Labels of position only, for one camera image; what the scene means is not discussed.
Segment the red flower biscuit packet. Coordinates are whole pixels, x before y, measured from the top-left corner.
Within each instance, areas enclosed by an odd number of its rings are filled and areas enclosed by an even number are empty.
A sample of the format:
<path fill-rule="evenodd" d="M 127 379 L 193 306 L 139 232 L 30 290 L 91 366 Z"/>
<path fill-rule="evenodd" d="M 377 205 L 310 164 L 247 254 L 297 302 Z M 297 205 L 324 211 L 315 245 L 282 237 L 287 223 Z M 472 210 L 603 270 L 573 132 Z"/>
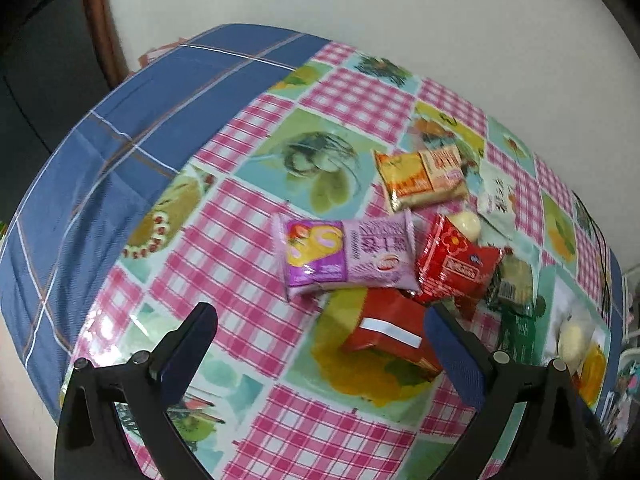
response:
<path fill-rule="evenodd" d="M 452 298 L 462 318 L 471 321 L 477 304 L 485 296 L 502 248 L 478 246 L 445 216 L 436 214 L 416 262 L 420 304 Z"/>

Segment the green edged clear biscuit packet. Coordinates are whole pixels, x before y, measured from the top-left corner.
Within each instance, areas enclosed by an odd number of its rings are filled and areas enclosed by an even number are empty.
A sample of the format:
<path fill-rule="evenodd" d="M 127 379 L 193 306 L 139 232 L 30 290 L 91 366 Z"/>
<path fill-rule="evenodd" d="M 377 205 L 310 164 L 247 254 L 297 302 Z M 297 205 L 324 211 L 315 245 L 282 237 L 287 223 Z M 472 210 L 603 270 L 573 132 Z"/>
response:
<path fill-rule="evenodd" d="M 532 267 L 514 255 L 504 255 L 491 278 L 485 295 L 488 308 L 510 309 L 515 314 L 534 316 L 534 278 Z"/>

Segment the dark green snack packet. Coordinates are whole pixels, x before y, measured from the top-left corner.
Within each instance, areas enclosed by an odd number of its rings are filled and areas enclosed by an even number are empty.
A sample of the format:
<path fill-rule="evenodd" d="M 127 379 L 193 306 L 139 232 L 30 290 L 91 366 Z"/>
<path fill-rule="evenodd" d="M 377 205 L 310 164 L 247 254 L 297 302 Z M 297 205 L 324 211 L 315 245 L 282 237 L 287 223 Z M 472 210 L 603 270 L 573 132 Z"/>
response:
<path fill-rule="evenodd" d="M 518 315 L 510 307 L 503 307 L 498 349 L 506 352 L 515 362 L 533 364 L 535 361 L 535 340 L 535 320 L 529 316 Z"/>

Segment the red box snack packet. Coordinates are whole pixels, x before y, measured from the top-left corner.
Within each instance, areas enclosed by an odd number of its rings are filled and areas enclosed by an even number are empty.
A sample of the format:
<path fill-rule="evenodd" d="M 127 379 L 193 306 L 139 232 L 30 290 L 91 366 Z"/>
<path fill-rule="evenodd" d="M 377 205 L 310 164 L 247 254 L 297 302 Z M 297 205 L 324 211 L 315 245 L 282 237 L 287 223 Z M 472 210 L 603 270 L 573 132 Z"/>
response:
<path fill-rule="evenodd" d="M 428 379 L 442 366 L 425 335 L 427 307 L 391 288 L 369 288 L 356 327 L 342 344 L 345 352 L 375 350 L 404 360 Z"/>

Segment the purple cake snack packet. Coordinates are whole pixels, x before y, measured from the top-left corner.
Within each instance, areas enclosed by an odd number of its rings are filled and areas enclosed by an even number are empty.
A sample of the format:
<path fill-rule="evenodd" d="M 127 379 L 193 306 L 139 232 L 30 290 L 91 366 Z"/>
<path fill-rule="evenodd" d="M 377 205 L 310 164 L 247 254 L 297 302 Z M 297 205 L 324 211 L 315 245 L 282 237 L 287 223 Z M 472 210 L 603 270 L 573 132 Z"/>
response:
<path fill-rule="evenodd" d="M 416 233 L 408 211 L 350 220 L 277 214 L 272 234 L 288 299 L 340 288 L 420 289 Z"/>

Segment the small round white candy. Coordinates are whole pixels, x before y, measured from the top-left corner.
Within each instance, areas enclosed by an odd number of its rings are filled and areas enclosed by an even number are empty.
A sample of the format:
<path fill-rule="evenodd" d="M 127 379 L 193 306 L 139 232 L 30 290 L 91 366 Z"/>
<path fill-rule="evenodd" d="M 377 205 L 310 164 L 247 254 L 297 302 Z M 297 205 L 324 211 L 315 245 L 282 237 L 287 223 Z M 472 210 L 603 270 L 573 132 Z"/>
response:
<path fill-rule="evenodd" d="M 448 214 L 447 218 L 470 242 L 476 243 L 480 239 L 482 224 L 480 217 L 475 212 L 462 210 L 455 214 Z"/>

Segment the patchwork plastic tablecloth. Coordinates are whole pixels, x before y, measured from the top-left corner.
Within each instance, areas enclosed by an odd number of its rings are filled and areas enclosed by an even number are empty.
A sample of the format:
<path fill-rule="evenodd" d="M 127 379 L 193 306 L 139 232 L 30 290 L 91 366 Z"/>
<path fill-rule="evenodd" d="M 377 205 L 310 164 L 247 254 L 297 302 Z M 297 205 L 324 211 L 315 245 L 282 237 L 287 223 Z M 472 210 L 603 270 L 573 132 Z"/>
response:
<path fill-rule="evenodd" d="M 590 408 L 611 349 L 589 214 L 494 118 L 331 42 L 254 99 L 132 232 L 75 356 L 150 350 L 201 301 L 218 330 L 178 435 L 221 479 L 419 479 L 474 410 L 422 334 L 444 297 L 491 349 L 565 356 Z"/>

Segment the teal cardboard box tray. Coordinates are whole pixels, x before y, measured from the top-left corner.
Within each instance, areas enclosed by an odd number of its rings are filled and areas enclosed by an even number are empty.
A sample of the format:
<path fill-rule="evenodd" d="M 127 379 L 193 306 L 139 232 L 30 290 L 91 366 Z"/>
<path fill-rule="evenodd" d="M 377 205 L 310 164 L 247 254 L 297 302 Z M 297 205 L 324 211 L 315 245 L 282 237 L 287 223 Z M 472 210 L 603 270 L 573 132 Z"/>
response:
<path fill-rule="evenodd" d="M 565 439 L 563 431 L 577 422 L 585 437 L 586 464 L 593 468 L 605 453 L 594 413 L 608 367 L 610 330 L 593 301 L 558 264 L 545 264 L 540 270 L 534 315 L 532 362 L 546 366 L 555 359 L 563 361 L 579 396 L 577 415 L 561 422 L 556 435 Z"/>

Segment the orange cream cake packet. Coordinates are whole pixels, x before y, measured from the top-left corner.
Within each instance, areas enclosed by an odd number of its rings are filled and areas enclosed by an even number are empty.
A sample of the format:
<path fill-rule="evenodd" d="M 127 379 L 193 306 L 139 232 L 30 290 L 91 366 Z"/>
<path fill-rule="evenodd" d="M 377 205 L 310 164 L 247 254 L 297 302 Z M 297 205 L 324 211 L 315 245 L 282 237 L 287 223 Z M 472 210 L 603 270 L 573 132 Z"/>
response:
<path fill-rule="evenodd" d="M 464 200 L 469 195 L 462 160 L 455 145 L 372 157 L 390 214 Z"/>

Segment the blue plaid cloth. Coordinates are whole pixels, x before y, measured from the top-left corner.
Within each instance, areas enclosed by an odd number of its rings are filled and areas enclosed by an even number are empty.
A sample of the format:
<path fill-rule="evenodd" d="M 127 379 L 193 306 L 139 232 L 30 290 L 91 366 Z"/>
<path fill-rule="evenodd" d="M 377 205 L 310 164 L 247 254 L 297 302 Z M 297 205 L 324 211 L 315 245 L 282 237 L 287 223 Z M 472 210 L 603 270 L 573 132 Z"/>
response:
<path fill-rule="evenodd" d="M 40 400 L 58 393 L 81 327 L 132 230 L 188 160 L 323 38 L 225 24 L 131 75 L 39 170 L 1 248 L 1 312 Z"/>

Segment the yellow cake snack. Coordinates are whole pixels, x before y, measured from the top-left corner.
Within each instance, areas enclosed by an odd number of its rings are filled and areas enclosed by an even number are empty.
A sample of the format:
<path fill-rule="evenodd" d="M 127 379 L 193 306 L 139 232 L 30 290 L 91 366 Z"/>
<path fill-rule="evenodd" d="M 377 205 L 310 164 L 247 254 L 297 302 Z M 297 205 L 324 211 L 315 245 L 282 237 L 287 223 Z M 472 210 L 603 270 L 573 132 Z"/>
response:
<path fill-rule="evenodd" d="M 606 357 L 598 344 L 592 344 L 582 362 L 582 368 L 574 375 L 574 386 L 590 408 L 597 405 L 605 371 Z"/>

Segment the clear round pastry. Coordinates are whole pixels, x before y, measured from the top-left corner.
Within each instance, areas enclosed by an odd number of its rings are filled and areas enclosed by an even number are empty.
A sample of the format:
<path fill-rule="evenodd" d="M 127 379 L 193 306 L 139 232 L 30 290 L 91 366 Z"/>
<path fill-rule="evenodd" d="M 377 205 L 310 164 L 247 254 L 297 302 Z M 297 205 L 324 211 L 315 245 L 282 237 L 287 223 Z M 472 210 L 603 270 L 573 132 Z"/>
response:
<path fill-rule="evenodd" d="M 573 375 L 585 359 L 596 329 L 592 318 L 585 313 L 573 313 L 559 328 L 558 358 Z"/>

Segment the white persimmon snack packet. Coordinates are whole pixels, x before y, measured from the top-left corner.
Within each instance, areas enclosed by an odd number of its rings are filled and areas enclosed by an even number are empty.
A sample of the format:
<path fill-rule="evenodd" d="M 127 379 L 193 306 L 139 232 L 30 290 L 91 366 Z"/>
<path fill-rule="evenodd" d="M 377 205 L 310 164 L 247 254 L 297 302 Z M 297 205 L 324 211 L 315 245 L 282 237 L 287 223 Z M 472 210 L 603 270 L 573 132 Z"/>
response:
<path fill-rule="evenodd" d="M 487 160 L 480 163 L 482 187 L 477 199 L 477 212 L 508 240 L 515 234 L 515 180 Z"/>

